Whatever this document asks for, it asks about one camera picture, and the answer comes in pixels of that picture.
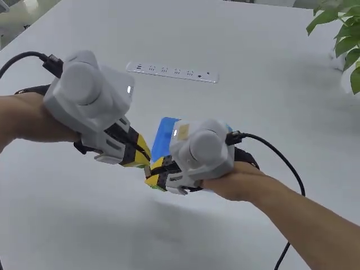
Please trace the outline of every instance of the table surface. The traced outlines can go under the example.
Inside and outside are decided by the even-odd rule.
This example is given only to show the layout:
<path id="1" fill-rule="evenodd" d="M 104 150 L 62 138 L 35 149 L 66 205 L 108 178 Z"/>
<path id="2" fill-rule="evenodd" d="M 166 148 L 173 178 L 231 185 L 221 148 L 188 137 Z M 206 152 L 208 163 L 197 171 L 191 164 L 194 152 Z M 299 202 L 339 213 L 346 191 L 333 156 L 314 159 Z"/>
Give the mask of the table surface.
<path id="1" fill-rule="evenodd" d="M 0 65 L 23 51 L 65 58 L 88 49 L 120 71 L 131 60 L 217 70 L 217 84 L 134 74 L 132 126 L 152 145 L 164 116 L 225 120 L 272 142 L 310 198 L 360 223 L 359 106 L 329 67 L 339 24 L 308 38 L 311 19 L 310 10 L 216 0 L 62 0 L 0 53 Z M 1 79 L 1 93 L 51 80 L 26 59 Z M 265 146 L 241 147 L 298 190 Z M 0 170 L 6 270 L 272 269 L 286 242 L 248 203 L 152 190 L 142 170 L 97 163 L 70 143 L 18 140 Z M 282 269 L 307 266 L 291 249 Z"/>

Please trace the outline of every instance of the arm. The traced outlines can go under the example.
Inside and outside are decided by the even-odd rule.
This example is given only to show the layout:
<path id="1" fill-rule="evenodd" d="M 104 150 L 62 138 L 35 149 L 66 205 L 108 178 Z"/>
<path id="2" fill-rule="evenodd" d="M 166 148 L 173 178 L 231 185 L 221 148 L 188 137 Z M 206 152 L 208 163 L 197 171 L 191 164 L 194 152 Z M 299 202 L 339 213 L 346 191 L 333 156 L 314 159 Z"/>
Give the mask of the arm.
<path id="1" fill-rule="evenodd" d="M 360 227 L 302 197 L 250 164 L 203 186 L 230 200 L 253 203 L 313 270 L 359 269 Z"/>
<path id="2" fill-rule="evenodd" d="M 78 135 L 56 121 L 36 93 L 0 97 L 0 152 L 21 138 L 42 142 L 74 142 Z"/>

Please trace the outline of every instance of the forearm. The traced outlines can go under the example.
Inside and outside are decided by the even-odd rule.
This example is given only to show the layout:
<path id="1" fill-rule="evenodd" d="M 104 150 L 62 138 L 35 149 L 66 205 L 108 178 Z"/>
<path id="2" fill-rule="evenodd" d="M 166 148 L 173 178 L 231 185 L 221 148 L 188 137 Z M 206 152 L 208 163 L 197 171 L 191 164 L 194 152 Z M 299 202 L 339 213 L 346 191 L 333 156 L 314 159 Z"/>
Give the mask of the forearm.
<path id="1" fill-rule="evenodd" d="M 251 202 L 271 219 L 312 270 L 359 269 L 359 226 L 277 180 L 254 184 Z"/>
<path id="2" fill-rule="evenodd" d="M 36 93 L 0 97 L 0 152 L 21 138 L 41 142 L 75 142 L 79 135 L 56 121 Z"/>
<path id="3" fill-rule="evenodd" d="M 11 106 L 9 97 L 0 97 L 0 153 L 15 138 L 16 124 Z"/>

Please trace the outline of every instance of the socket outlet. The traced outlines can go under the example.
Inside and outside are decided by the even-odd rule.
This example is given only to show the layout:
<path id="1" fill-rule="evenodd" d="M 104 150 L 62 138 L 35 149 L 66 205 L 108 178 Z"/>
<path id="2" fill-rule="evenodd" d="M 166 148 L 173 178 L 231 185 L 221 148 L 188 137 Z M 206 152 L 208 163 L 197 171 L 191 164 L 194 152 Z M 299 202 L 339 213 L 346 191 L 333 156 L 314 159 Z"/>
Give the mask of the socket outlet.
<path id="1" fill-rule="evenodd" d="M 200 71 L 195 69 L 182 69 L 160 64 L 149 64 L 144 62 L 131 61 L 126 70 L 128 72 L 150 74 L 185 80 L 198 80 L 201 82 L 217 83 L 219 73 L 214 71 Z"/>

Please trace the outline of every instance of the cable connector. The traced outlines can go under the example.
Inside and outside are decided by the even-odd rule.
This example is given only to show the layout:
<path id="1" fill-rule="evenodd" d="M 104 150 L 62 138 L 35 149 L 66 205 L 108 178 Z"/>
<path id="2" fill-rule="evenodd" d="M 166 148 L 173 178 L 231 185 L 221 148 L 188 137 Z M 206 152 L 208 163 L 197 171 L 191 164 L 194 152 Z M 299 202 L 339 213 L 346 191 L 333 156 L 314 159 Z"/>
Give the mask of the cable connector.
<path id="1" fill-rule="evenodd" d="M 57 58 L 55 55 L 50 55 L 46 57 L 46 59 L 41 60 L 44 62 L 43 67 L 46 70 L 48 70 L 55 77 L 59 79 L 61 78 L 64 62 L 60 58 Z"/>
<path id="2" fill-rule="evenodd" d="M 233 131 L 226 135 L 225 143 L 227 145 L 235 145 L 237 143 L 240 143 L 242 139 L 244 139 L 246 136 L 244 133 L 241 133 L 240 131 Z"/>

